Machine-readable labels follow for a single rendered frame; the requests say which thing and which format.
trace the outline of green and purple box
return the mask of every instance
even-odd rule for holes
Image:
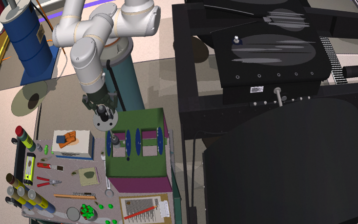
[[[163,135],[162,138],[159,136],[163,141],[162,149],[157,149],[159,128]],[[120,149],[114,149],[111,144],[107,148],[106,132],[106,176],[114,187],[120,193],[172,192],[167,175],[165,145],[168,129],[163,109],[118,112],[118,123],[111,131],[121,142]],[[136,140],[140,150],[136,149]]]

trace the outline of pliers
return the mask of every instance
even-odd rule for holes
[[[44,180],[44,181],[48,181],[48,183],[40,183],[40,184],[37,184],[37,187],[42,187],[42,186],[49,185],[49,184],[61,183],[60,180],[55,180],[55,179],[45,179],[45,178],[40,178],[40,177],[37,177],[37,179]]]

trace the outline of bowl of green balls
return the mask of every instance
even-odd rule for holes
[[[97,219],[97,211],[94,208],[92,208],[90,205],[82,204],[82,207],[80,208],[80,212],[85,220],[93,222]]]

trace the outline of red pencil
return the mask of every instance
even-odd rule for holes
[[[150,208],[144,209],[143,211],[136,212],[136,213],[135,213],[135,214],[133,214],[133,215],[126,216],[126,217],[124,217],[124,219],[129,219],[129,218],[132,218],[132,217],[134,217],[134,216],[137,216],[137,215],[140,215],[140,214],[142,214],[142,213],[145,213],[145,212],[148,212],[148,211],[150,211],[150,210],[153,210],[153,209],[155,209],[156,207],[157,207],[157,206],[153,206],[153,207],[150,207]]]

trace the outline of purple floor line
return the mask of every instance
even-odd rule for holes
[[[91,3],[85,4],[84,8],[92,7],[92,6],[95,6],[95,5],[98,5],[98,4],[103,4],[103,3],[106,3],[106,2],[110,2],[110,1],[114,1],[114,0],[98,0],[98,1],[94,1],[94,2],[91,2]],[[63,14],[63,12],[58,12],[58,13],[55,13],[55,14],[52,14],[52,15],[48,16],[47,18],[52,19],[52,18],[61,16],[62,14]],[[43,22],[43,21],[45,21],[44,18],[39,19],[39,22]]]

